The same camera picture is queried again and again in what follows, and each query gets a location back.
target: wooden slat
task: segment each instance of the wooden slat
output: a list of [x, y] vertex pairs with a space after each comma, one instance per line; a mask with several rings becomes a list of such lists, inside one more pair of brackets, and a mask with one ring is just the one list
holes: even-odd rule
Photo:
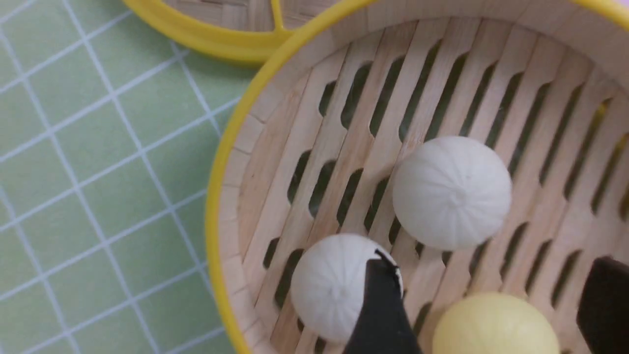
[[[607, 220], [603, 226], [594, 227], [594, 214], [590, 207], [590, 201], [598, 187], [598, 183], [601, 180], [603, 170], [605, 169], [610, 155], [612, 154], [617, 142], [629, 129], [629, 122], [624, 119], [628, 107], [626, 101], [621, 98], [614, 100], [610, 106], [608, 116], [604, 119], [602, 126], [599, 129], [597, 136], [591, 147], [591, 153], [588, 154], [587, 159], [583, 165], [583, 169], [574, 187], [571, 202], [568, 205], [564, 219], [559, 226], [555, 242], [551, 245], [548, 256], [542, 263], [542, 268], [538, 276], [538, 283], [543, 284], [543, 290], [537, 289], [536, 294], [538, 299], [542, 294], [550, 299], [551, 291], [554, 289], [554, 284], [564, 266], [564, 260], [567, 259], [571, 253], [582, 250], [587, 243], [587, 237], [590, 237], [590, 245], [585, 252], [581, 253], [581, 260], [576, 266], [576, 271], [573, 271], [573, 282], [577, 282], [577, 285], [572, 285], [562, 292], [562, 296], [558, 301], [558, 309], [555, 313], [555, 330], [559, 332], [560, 339], [566, 343], [571, 340], [571, 335], [574, 331], [562, 322], [565, 318], [571, 318], [574, 315], [576, 319], [577, 300], [575, 294], [581, 292], [581, 288], [587, 277], [587, 273], [591, 267], [591, 263], [595, 257], [600, 255], [599, 248], [605, 251], [606, 244], [614, 245], [614, 240], [605, 242], [605, 237], [608, 235], [601, 235], [600, 232], [605, 234], [613, 233], [617, 234], [620, 230], [613, 229], [613, 223], [611, 220]], [[616, 185], [614, 189], [619, 189], [620, 185]], [[561, 307], [562, 303], [566, 300], [565, 296], [569, 290], [573, 290], [572, 298], [568, 298], [568, 303]]]
[[368, 27], [367, 12], [370, 8], [360, 9], [348, 15], [343, 21], [327, 31], [337, 47], [344, 47], [356, 38], [362, 38], [370, 32]]
[[[483, 39], [485, 35], [488, 35], [485, 33], [485, 31], [481, 31], [479, 33], [479, 38], [481, 38], [478, 42], [477, 45], [479, 47], [484, 47], [486, 45], [488, 45], [488, 43]], [[474, 66], [477, 65], [477, 59], [476, 56], [479, 54], [474, 54], [471, 53], [470, 54], [470, 58], [471, 58], [471, 64], [466, 63], [466, 67], [469, 68], [467, 69], [468, 72], [469, 71], [473, 71], [474, 70]], [[482, 76], [482, 73], [484, 72], [484, 70], [486, 69], [486, 64], [482, 63], [483, 65], [481, 65], [480, 67], [476, 67], [476, 71], [479, 71], [480, 74], [476, 74], [476, 76], [480, 75]], [[462, 77], [460, 78], [463, 80], [470, 80], [468, 75], [471, 76], [471, 74], [468, 74], [467, 72], [465, 73], [465, 76], [463, 76], [463, 72], [462, 72]], [[473, 95], [476, 91], [471, 91], [469, 92], [469, 94]], [[455, 106], [454, 108], [452, 108], [454, 111], [456, 110], [462, 110], [462, 107], [465, 105], [469, 105], [465, 104], [465, 102], [462, 102], [463, 99], [459, 98], [461, 97], [462, 93], [461, 91], [459, 91], [459, 94], [457, 95], [456, 91], [455, 91]], [[458, 132], [460, 130], [460, 126], [463, 124], [463, 121], [460, 117], [456, 117], [453, 116], [452, 112], [448, 112], [447, 111], [447, 115], [450, 115], [449, 117], [447, 116], [445, 118], [445, 121], [447, 122], [446, 126], [443, 129], [440, 129], [440, 133], [441, 134], [451, 134], [454, 132]], [[396, 242], [396, 245], [394, 245], [393, 247], [393, 256], [394, 258], [398, 259], [398, 258], [404, 258], [405, 262], [409, 262], [411, 265], [415, 265], [415, 267], [417, 268], [417, 270], [415, 269], [410, 269], [410, 270], [406, 270], [405, 267], [401, 266], [401, 270], [403, 272], [403, 275], [406, 275], [406, 283], [411, 284], [414, 282], [414, 279], [417, 279], [419, 275], [421, 275], [422, 278], [429, 278], [430, 280], [434, 281], [435, 283], [433, 283], [432, 285], [434, 286], [434, 290], [424, 290], [425, 287], [422, 287], [422, 289], [419, 288], [415, 288], [412, 287], [411, 285], [409, 285], [409, 290], [407, 293], [407, 308], [409, 306], [409, 304], [415, 304], [418, 306], [422, 306], [425, 302], [432, 300], [432, 297], [435, 295], [436, 291], [437, 291], [437, 287], [439, 284], [439, 281], [441, 280], [443, 271], [445, 270], [445, 266], [441, 260], [441, 256], [439, 251], [434, 250], [434, 249], [430, 249], [430, 248], [426, 248], [424, 249], [424, 253], [422, 255], [422, 257], [417, 260], [416, 259], [416, 255], [415, 255], [415, 247], [414, 244], [411, 242], [411, 240], [408, 237], [398, 237], [398, 241]], [[424, 346], [430, 346], [431, 344], [429, 343], [429, 340], [423, 340], [423, 344]]]
[[294, 76], [290, 73], [291, 71], [302, 72], [304, 70], [309, 70], [332, 53], [337, 50], [341, 50], [349, 45], [353, 40], [358, 39], [357, 37], [351, 37], [348, 35], [345, 35], [344, 37], [337, 37], [335, 33], [337, 26], [328, 28], [327, 30], [321, 32], [318, 36], [314, 37], [309, 42], [309, 45], [302, 47], [288, 60], [288, 62], [286, 62], [286, 64], [282, 66], [281, 71], [283, 71], [286, 67], [290, 67], [290, 69], [285, 73], [285, 76], [288, 79], [290, 79], [291, 76]]
[[549, 35], [555, 33], [578, 9], [572, 1], [530, 0], [517, 23]]
[[301, 155], [312, 149], [323, 121], [318, 109], [319, 102], [326, 85], [338, 77], [344, 58], [345, 51], [341, 50], [326, 59], [313, 69], [313, 73], [306, 84], [304, 98], [297, 110], [285, 148], [281, 152], [277, 172], [273, 176], [269, 193], [263, 200], [264, 205], [260, 219], [255, 226], [255, 232], [245, 254], [243, 266], [250, 289], [254, 294], [257, 294], [262, 287], [262, 280], [265, 275], [262, 260], [269, 243], [273, 238], [281, 235], [290, 211], [287, 191], [293, 172]]
[[367, 7], [367, 23], [369, 31], [378, 31], [385, 27], [397, 25], [398, 23], [412, 21], [406, 18], [406, 6], [408, 0], [387, 0], [376, 1], [372, 6]]
[[[435, 298], [444, 271], [442, 252], [434, 248], [425, 248], [417, 269], [408, 282], [408, 293], [404, 299], [404, 308], [411, 321], [415, 321], [421, 308]], [[419, 341], [422, 348], [432, 348], [432, 337], [425, 327], [420, 333]]]
[[[582, 85], [591, 70], [591, 64], [584, 57], [569, 52], [565, 56], [548, 97], [534, 126], [530, 141], [523, 153], [520, 165], [514, 176], [513, 200], [515, 210], [525, 214], [510, 213], [506, 224], [522, 223], [528, 220], [536, 196], [540, 193], [539, 175], [548, 156], [555, 132], [563, 119], [567, 104], [574, 90]], [[539, 247], [546, 241], [546, 235], [527, 232], [521, 239], [507, 272], [501, 290], [520, 297], [526, 296], [525, 283], [533, 266]]]
[[250, 158], [251, 155], [245, 152], [236, 149], [231, 150], [225, 174], [223, 175], [225, 185], [238, 187], [242, 184]]
[[624, 28], [617, 28], [615, 33], [607, 38], [600, 38], [599, 45], [593, 47], [588, 54], [595, 59], [600, 67], [609, 73], [610, 77], [618, 80], [625, 92], [629, 91], [629, 35]]
[[223, 186], [221, 189], [221, 210], [219, 219], [221, 221], [231, 221], [238, 218], [238, 194], [240, 188]]
[[257, 120], [254, 116], [248, 115], [242, 123], [240, 131], [238, 131], [234, 147], [246, 154], [251, 154], [263, 129], [264, 123]]
[[[421, 71], [426, 62], [426, 56], [433, 46], [444, 36], [447, 25], [448, 20], [446, 19], [421, 21], [418, 23], [407, 54], [409, 58], [414, 58], [414, 60], [406, 60], [404, 62], [398, 77], [398, 83], [391, 95], [389, 107], [387, 108], [387, 112], [385, 112], [385, 116], [382, 118], [383, 124], [380, 126], [378, 136], [376, 137], [370, 156], [365, 163], [365, 169], [363, 170], [365, 178], [361, 178], [361, 182], [357, 188], [360, 190], [360, 193], [357, 192], [356, 195], [354, 195], [354, 198], [358, 198], [357, 203], [359, 204], [364, 202], [361, 194], [366, 193], [368, 196], [372, 196], [372, 190], [374, 189], [373, 183], [378, 183], [381, 180], [379, 177], [390, 174], [393, 169], [395, 159], [397, 159], [402, 146], [398, 138], [399, 125], [416, 83], [420, 78]], [[370, 180], [377, 181], [373, 181], [370, 183], [371, 186], [369, 186], [367, 184]], [[347, 215], [348, 220], [352, 220], [350, 223], [355, 223], [354, 219], [359, 217], [359, 211], [354, 211], [350, 207]], [[386, 188], [371, 230], [369, 231], [369, 237], [384, 246], [387, 250], [390, 250], [393, 246], [389, 242], [388, 234], [394, 218], [391, 189]]]
[[239, 254], [238, 221], [236, 219], [220, 221], [218, 235], [220, 237], [219, 247], [222, 260]]
[[245, 273], [242, 270], [242, 258], [239, 254], [222, 261], [221, 268], [228, 294], [234, 294], [247, 286]]
[[406, 1], [405, 20], [443, 17], [479, 18], [483, 0]]
[[483, 21], [443, 118], [439, 135], [458, 135], [485, 70], [500, 59], [511, 26]]
[[[506, 166], [511, 161], [522, 128], [533, 106], [533, 101], [537, 97], [538, 89], [543, 84], [555, 79], [564, 52], [565, 47], [563, 45], [558, 45], [547, 38], [538, 40], [496, 142], [496, 153]], [[522, 215], [526, 214], [527, 211], [526, 203], [518, 202], [511, 206], [511, 215], [507, 217], [507, 223], [498, 232], [498, 235], [489, 241], [486, 250], [487, 255], [479, 263], [479, 276], [474, 280], [476, 289], [491, 291], [497, 290], [502, 285], [498, 265], [501, 263], [513, 234], [523, 222]]]
[[[307, 52], [309, 47], [301, 50], [299, 53]], [[315, 55], [311, 60], [318, 62], [323, 56]], [[314, 63], [308, 60], [300, 60], [301, 55], [297, 54], [288, 62], [286, 62], [275, 76], [267, 83], [266, 87], [251, 107], [249, 115], [256, 118], [262, 123], [267, 123], [269, 119], [276, 116], [278, 107], [286, 104], [289, 93], [294, 93], [296, 78], [304, 78], [310, 74], [311, 65]]]
[[[245, 146], [252, 146], [251, 162], [245, 170], [244, 182], [240, 190], [240, 198], [242, 198], [238, 209], [240, 254], [246, 254], [251, 243], [255, 226], [260, 219], [264, 200], [277, 171], [308, 78], [309, 74], [299, 79], [273, 112], [270, 120], [264, 125], [260, 124], [260, 126], [264, 126], [264, 131], [259, 133], [258, 139], [249, 142], [247, 135], [239, 134], [234, 145], [236, 149], [241, 150], [244, 150]], [[252, 130], [258, 127], [255, 118], [249, 116], [247, 121], [250, 121], [250, 125], [254, 127]]]
[[277, 354], [268, 341], [261, 341], [253, 348], [253, 354]]
[[[350, 175], [363, 166], [373, 143], [373, 137], [369, 132], [369, 120], [374, 114], [391, 64], [406, 53], [414, 32], [415, 24], [406, 23], [401, 26], [388, 28], [382, 35], [369, 76], [365, 82], [365, 88], [360, 95], [356, 111], [354, 112], [352, 123], [338, 153], [337, 165], [330, 178], [334, 183], [328, 185], [309, 236], [303, 240], [305, 242], [302, 243], [301, 247], [308, 248], [316, 241], [327, 235], [334, 234], [338, 230], [337, 210], [343, 197], [344, 189], [347, 186]], [[277, 341], [286, 343], [289, 341], [288, 338], [290, 336], [286, 336], [286, 333], [296, 331], [294, 321], [290, 325], [293, 318], [296, 319], [296, 315], [294, 314], [292, 304], [285, 304], [281, 311], [278, 325], [273, 334], [271, 334], [271, 343]], [[279, 326], [280, 323], [288, 323], [289, 326]], [[290, 346], [284, 347], [293, 350], [296, 346], [297, 342], [294, 342]]]
[[450, 70], [454, 62], [472, 48], [480, 24], [478, 19], [455, 18], [450, 20], [443, 44], [435, 59], [435, 65], [426, 82], [426, 87], [430, 89], [424, 90], [421, 95], [419, 105], [415, 115], [413, 115], [413, 121], [408, 129], [408, 136], [400, 150], [398, 161], [402, 161], [426, 137]]
[[618, 25], [591, 11], [580, 8], [554, 33], [554, 37], [587, 55], [603, 38], [612, 36]]
[[243, 333], [245, 341], [249, 345], [249, 348], [255, 348], [255, 346], [261, 341], [268, 341], [267, 332], [264, 329], [262, 321], [257, 321], [248, 330]]
[[[539, 202], [532, 213], [530, 227], [527, 230], [530, 234], [539, 233], [546, 235], [547, 239], [554, 238], [567, 206], [563, 196], [564, 185], [594, 113], [605, 99], [612, 97], [616, 92], [617, 87], [600, 71], [594, 70], [590, 74], [559, 144], [555, 159], [550, 165]], [[555, 265], [555, 268], [560, 268], [564, 261], [549, 259], [548, 256], [546, 259], [549, 262], [560, 263]], [[552, 290], [549, 290], [553, 286], [554, 279], [542, 281], [538, 275], [529, 294], [530, 301], [546, 315], [553, 313], [550, 306], [550, 291]]]
[[[537, 43], [530, 65], [528, 66], [528, 70], [523, 76], [520, 85], [521, 89], [514, 98], [512, 109], [509, 111], [503, 127], [503, 134], [505, 132], [511, 132], [513, 135], [516, 135], [515, 137], [511, 137], [515, 140], [515, 142], [517, 142], [519, 138], [519, 132], [521, 131], [522, 126], [524, 126], [528, 112], [530, 111], [533, 100], [535, 99], [535, 95], [537, 93], [535, 88], [541, 86], [541, 84], [547, 81], [551, 81], [555, 77], [555, 73], [563, 53], [564, 49], [562, 47], [558, 47], [552, 42], [541, 41]], [[479, 76], [478, 81], [480, 81], [480, 76], [483, 72], [482, 68], [477, 69], [477, 72], [477, 75]], [[486, 115], [479, 115], [479, 117], [480, 119], [475, 120], [472, 126], [473, 130], [475, 125], [485, 124], [481, 121], [481, 119], [492, 119], [492, 116]], [[462, 124], [462, 118], [459, 118], [458, 122], [456, 122], [451, 128], [451, 131], [453, 133], [458, 132]], [[513, 143], [513, 146], [505, 146], [506, 144], [504, 143], [501, 146], [500, 142], [501, 141], [498, 140], [498, 154], [500, 155], [502, 153], [505, 159], [510, 158], [510, 154], [512, 154], [513, 149], [515, 149], [515, 142]], [[489, 260], [486, 264], [497, 273], [498, 271], [496, 269], [495, 262], [491, 262], [491, 258], [492, 256], [495, 257], [495, 255], [499, 254], [501, 251], [492, 249], [491, 243], [488, 248], [489, 249], [485, 251], [487, 256], [483, 259], [483, 261]], [[426, 322], [421, 333], [421, 339], [427, 350], [431, 350], [430, 338], [433, 337], [435, 326], [437, 325], [439, 317], [443, 311], [455, 301], [460, 300], [465, 294], [467, 284], [470, 281], [469, 264], [472, 260], [473, 254], [474, 248], [457, 251], [451, 255], [446, 268], [434, 268], [435, 271], [440, 273], [434, 274], [431, 278], [438, 278], [441, 274], [443, 274], [443, 278], [438, 287], [435, 300], [433, 301], [430, 313], [426, 318]]]
[[316, 341], [316, 333], [312, 332], [309, 328], [304, 328], [304, 331], [299, 338], [299, 343], [295, 348], [295, 353], [314, 353]]
[[500, 108], [504, 93], [511, 78], [525, 70], [537, 36], [521, 27], [513, 27], [504, 52], [498, 62], [494, 74], [487, 87], [487, 92], [476, 113], [474, 125], [469, 132], [469, 137], [485, 143], [489, 130], [493, 125], [493, 119], [478, 119], [478, 117], [495, 117]]
[[531, 0], [485, 0], [482, 5], [481, 16], [515, 22], [530, 3]]
[[244, 332], [258, 321], [253, 308], [253, 299], [247, 288], [230, 295], [231, 310], [238, 321], [238, 326]]
[[[327, 117], [323, 121], [319, 135], [324, 139], [317, 139], [313, 151], [310, 154], [306, 169], [301, 179], [300, 188], [297, 190], [291, 210], [286, 219], [276, 252], [265, 275], [263, 286], [257, 298], [256, 308], [266, 328], [273, 328], [277, 322], [277, 309], [273, 308], [272, 301], [284, 266], [293, 250], [308, 236], [312, 227], [312, 217], [308, 210], [308, 203], [319, 177], [323, 165], [336, 158], [345, 139], [346, 131], [341, 125], [340, 116], [345, 105], [355, 73], [363, 63], [373, 60], [382, 33], [369, 35], [352, 44], [348, 50], [345, 62], [341, 69], [337, 85], [330, 99]], [[296, 326], [296, 320], [290, 322]]]
[[554, 328], [565, 346], [576, 347], [579, 343], [580, 332], [576, 326], [577, 309], [594, 260], [612, 254], [618, 241], [623, 237], [626, 225], [616, 211], [626, 189], [628, 176], [629, 149], [624, 149], [610, 178], [606, 196], [601, 202], [599, 216], [589, 228], [581, 257], [577, 260], [572, 275], [562, 291], [560, 302], [552, 319]]

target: bamboo steamer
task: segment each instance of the bamboo steamer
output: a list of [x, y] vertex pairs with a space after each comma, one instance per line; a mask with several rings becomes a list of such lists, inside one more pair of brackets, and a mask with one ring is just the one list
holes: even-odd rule
[[[591, 264], [629, 263], [629, 16], [587, 5], [344, 1], [282, 46], [209, 186], [211, 276], [237, 352], [342, 352], [303, 328], [286, 282], [304, 249], [342, 231], [391, 250], [428, 354], [444, 310], [484, 291], [527, 299], [566, 353], [589, 353], [576, 311]], [[443, 253], [400, 228], [387, 181], [422, 142], [459, 134], [509, 166], [513, 205], [488, 243]]]
[[263, 64], [293, 31], [338, 0], [123, 0], [169, 38], [245, 66]]

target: yellow steamer rim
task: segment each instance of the yellow steamer rim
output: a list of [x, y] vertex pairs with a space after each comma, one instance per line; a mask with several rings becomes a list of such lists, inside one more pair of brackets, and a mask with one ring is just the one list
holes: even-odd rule
[[337, 0], [124, 0], [150, 26], [198, 52], [263, 64], [294, 32]]

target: green surface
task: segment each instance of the green surface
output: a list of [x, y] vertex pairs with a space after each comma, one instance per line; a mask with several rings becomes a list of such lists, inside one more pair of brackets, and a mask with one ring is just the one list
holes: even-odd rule
[[4, 0], [0, 30], [0, 353], [233, 354], [204, 201], [255, 73], [121, 0]]

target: yellow bun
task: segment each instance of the yellow bun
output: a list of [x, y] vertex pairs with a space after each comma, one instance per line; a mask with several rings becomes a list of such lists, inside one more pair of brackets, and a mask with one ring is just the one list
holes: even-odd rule
[[559, 354], [559, 341], [532, 305], [488, 293], [470, 296], [443, 315], [433, 354]]

